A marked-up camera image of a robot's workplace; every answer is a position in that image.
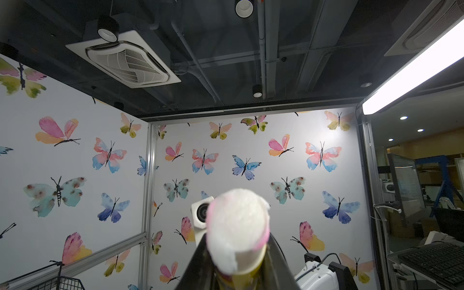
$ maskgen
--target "fluorescent light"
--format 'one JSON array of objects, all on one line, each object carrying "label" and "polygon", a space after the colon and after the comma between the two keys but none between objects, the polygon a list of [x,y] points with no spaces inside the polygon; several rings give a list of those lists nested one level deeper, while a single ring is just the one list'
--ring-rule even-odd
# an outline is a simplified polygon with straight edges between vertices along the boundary
[{"label": "fluorescent light", "polygon": [[364,114],[377,112],[464,57],[463,35],[464,16],[371,94],[362,104]]}]

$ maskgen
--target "ceiling spotlight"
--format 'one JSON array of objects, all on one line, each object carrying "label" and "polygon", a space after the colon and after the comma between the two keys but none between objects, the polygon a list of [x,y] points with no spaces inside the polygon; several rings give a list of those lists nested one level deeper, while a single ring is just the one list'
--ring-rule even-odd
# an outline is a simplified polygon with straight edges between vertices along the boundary
[{"label": "ceiling spotlight", "polygon": [[256,84],[253,86],[253,97],[262,97],[263,95],[263,86]]},{"label": "ceiling spotlight", "polygon": [[247,18],[253,13],[254,0],[235,0],[235,13],[241,18]]},{"label": "ceiling spotlight", "polygon": [[98,17],[98,35],[106,41],[116,42],[119,36],[119,24],[112,17],[100,15]]}]

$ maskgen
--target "light fixture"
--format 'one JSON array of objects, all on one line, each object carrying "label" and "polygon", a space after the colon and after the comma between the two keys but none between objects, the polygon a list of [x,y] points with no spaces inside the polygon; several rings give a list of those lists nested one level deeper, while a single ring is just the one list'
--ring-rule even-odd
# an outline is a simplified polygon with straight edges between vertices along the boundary
[{"label": "light fixture", "polygon": [[253,13],[254,0],[235,0],[235,13],[241,18],[247,18]]},{"label": "light fixture", "polygon": [[464,57],[464,16],[430,43],[362,104],[370,115]]},{"label": "light fixture", "polygon": [[256,84],[253,86],[253,97],[261,97],[263,95],[263,86]]},{"label": "light fixture", "polygon": [[112,17],[100,15],[98,17],[98,35],[106,41],[116,42],[119,36],[119,24]]}]

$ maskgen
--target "teal spotted butterfly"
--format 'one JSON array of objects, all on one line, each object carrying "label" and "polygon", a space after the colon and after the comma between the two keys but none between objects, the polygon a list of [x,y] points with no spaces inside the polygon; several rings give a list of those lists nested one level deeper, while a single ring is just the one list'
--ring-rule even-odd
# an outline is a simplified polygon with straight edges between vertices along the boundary
[{"label": "teal spotted butterfly", "polygon": [[169,199],[170,202],[174,201],[174,198],[181,197],[181,198],[186,198],[187,193],[188,193],[188,188],[185,187],[188,185],[190,182],[189,179],[184,179],[179,182],[177,182],[177,179],[174,181],[174,184],[172,183],[165,183],[163,185],[164,189],[166,189],[166,197]]},{"label": "teal spotted butterfly", "polygon": [[63,200],[67,206],[76,206],[81,200],[82,190],[78,187],[83,186],[87,181],[84,177],[77,177],[60,185],[61,176],[58,183],[52,178],[55,188],[44,183],[29,184],[24,187],[24,192],[34,199],[31,201],[31,208],[37,212],[39,217],[46,217],[55,206],[55,199],[58,206]]},{"label": "teal spotted butterfly", "polygon": [[270,186],[276,192],[274,197],[279,201],[280,204],[284,204],[287,201],[287,195],[289,199],[293,196],[297,200],[301,200],[304,196],[304,188],[300,185],[304,184],[306,180],[304,177],[296,177],[295,179],[288,182],[288,177],[285,179],[282,178],[285,182],[285,185],[281,182],[271,182]]}]

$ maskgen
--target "computer monitor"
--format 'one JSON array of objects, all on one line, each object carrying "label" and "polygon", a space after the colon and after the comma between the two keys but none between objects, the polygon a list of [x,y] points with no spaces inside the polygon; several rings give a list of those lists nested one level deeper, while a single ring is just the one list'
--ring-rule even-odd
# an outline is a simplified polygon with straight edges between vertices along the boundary
[{"label": "computer monitor", "polygon": [[411,226],[425,216],[424,198],[412,159],[388,153],[390,173],[395,187],[395,198],[401,203],[403,226]]}]

